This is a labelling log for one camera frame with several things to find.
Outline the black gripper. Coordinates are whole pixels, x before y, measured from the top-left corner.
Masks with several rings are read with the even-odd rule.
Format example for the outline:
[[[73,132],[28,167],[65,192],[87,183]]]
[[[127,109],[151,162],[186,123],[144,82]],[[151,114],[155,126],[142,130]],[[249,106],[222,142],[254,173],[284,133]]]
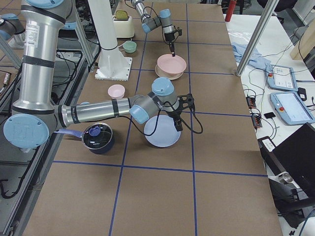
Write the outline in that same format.
[[[175,46],[174,46],[174,33],[168,32],[164,33],[165,42],[169,45],[169,50],[171,52],[172,57],[175,57]]]
[[[182,121],[180,117],[182,110],[183,110],[182,105],[179,105],[177,109],[172,108],[172,107],[167,107],[167,114],[169,117],[173,118],[174,126],[177,131],[183,130]]]

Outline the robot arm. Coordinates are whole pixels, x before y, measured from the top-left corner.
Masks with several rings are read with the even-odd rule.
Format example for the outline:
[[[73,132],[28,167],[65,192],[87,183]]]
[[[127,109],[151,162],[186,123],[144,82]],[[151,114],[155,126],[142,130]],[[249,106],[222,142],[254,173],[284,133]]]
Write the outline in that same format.
[[[132,58],[124,57],[118,49],[113,15],[109,0],[88,1],[99,40],[100,59],[96,78],[128,80]],[[169,9],[151,17],[142,0],[131,0],[138,12],[142,28],[149,33],[162,28],[171,55],[175,58],[175,28]],[[170,112],[175,124],[180,121],[179,98],[168,78],[157,78],[148,95],[112,99],[86,105],[53,105],[51,91],[59,31],[75,19],[73,0],[22,0],[21,12],[26,19],[26,37],[21,65],[19,99],[12,105],[12,116],[3,127],[5,138],[14,146],[33,149],[45,143],[49,136],[71,124],[118,118],[130,114],[139,124],[147,122],[159,110]]]
[[[175,57],[175,34],[178,32],[181,35],[181,29],[175,28],[173,25],[170,10],[168,8],[163,9],[153,17],[147,12],[147,7],[142,0],[131,0],[130,3],[140,16],[144,33],[150,33],[159,27],[162,28],[165,42],[169,46],[172,57]]]

